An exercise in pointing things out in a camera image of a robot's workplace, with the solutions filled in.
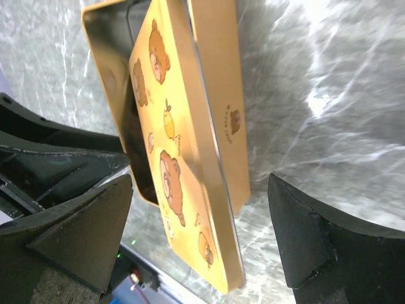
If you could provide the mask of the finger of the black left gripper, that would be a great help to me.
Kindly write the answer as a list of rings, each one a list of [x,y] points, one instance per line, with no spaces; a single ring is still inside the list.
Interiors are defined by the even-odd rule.
[[[1,93],[1,218],[76,198],[128,164],[118,137],[52,122]]]

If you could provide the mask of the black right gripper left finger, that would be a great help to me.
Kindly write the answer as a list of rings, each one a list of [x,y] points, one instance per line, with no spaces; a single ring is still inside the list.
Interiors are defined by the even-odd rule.
[[[132,199],[122,175],[88,193],[1,225],[1,303],[98,303]]]

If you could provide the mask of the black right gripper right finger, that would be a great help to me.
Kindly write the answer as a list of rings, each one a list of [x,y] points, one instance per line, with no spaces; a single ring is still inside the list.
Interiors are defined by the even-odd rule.
[[[296,303],[404,303],[404,232],[349,215],[274,174],[268,202]]]

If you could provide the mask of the silver tin lid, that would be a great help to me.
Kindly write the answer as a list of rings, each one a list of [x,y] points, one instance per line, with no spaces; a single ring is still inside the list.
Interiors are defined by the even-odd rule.
[[[202,65],[170,1],[152,1],[129,68],[171,249],[219,292],[244,283],[230,195]]]

